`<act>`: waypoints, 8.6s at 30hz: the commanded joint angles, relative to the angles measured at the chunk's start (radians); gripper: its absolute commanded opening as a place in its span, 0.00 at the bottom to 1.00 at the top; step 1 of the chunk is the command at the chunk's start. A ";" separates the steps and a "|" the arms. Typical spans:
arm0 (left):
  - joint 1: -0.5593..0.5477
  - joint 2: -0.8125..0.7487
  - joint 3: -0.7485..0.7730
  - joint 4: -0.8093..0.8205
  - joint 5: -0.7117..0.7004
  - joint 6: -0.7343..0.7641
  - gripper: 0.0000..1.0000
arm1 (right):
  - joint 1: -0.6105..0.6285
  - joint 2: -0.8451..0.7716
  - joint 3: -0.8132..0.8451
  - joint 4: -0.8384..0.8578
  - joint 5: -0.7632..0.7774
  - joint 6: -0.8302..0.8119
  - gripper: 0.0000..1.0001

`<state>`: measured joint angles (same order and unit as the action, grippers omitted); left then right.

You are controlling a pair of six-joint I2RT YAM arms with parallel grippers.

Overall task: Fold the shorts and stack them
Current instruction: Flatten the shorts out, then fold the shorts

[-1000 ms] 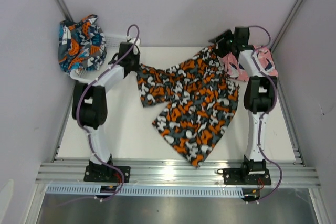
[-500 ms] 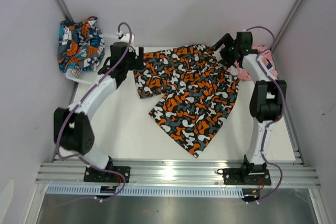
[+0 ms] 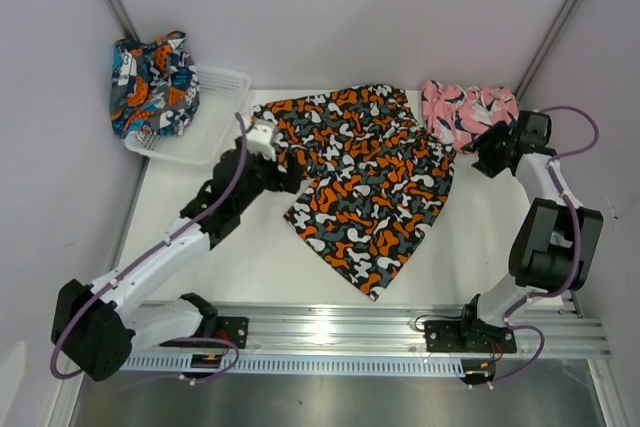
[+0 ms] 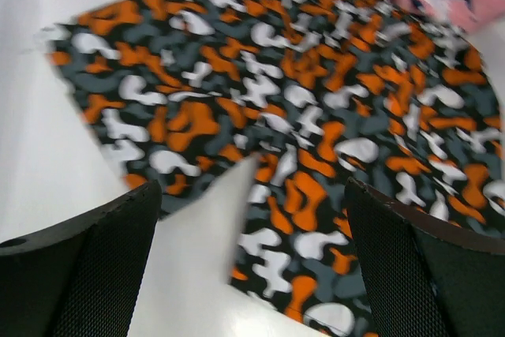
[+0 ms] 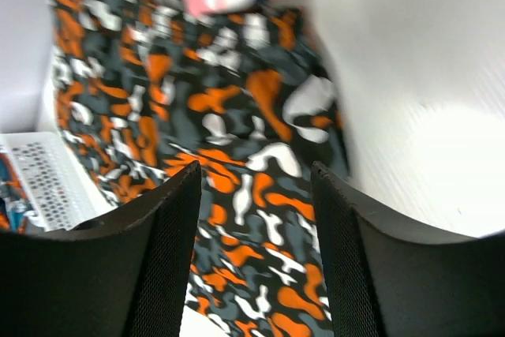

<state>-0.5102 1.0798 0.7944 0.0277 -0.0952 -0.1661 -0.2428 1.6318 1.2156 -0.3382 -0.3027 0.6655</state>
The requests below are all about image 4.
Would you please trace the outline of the orange camouflage shorts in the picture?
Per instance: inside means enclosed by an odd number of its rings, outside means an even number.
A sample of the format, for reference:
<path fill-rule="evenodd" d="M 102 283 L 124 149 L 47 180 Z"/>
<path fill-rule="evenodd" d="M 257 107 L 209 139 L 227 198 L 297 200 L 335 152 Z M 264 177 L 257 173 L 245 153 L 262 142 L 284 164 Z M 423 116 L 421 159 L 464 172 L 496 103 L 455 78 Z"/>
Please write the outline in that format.
<path fill-rule="evenodd" d="M 499 104 L 454 27 L 387 0 L 120 0 L 46 32 L 125 182 L 162 216 L 251 154 L 232 286 L 332 336 L 376 332 L 348 178 L 503 236 Z"/>

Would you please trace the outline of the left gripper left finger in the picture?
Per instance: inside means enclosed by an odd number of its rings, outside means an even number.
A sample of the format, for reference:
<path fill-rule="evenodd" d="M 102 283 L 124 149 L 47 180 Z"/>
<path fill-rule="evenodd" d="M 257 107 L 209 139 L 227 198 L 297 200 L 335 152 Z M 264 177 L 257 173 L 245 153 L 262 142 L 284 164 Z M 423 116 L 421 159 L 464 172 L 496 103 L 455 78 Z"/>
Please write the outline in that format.
<path fill-rule="evenodd" d="M 3 336 L 126 336 L 152 246 L 157 182 L 1 244 Z"/>

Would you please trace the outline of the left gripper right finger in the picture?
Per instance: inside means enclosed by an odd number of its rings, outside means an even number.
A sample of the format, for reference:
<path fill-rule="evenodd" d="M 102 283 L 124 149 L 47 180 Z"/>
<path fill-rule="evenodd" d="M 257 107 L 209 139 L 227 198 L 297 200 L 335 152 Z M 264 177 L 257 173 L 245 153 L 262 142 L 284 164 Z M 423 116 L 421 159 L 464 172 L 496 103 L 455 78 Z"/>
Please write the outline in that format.
<path fill-rule="evenodd" d="M 344 198 L 380 336 L 502 336 L 504 240 L 454 226 L 353 178 Z"/>

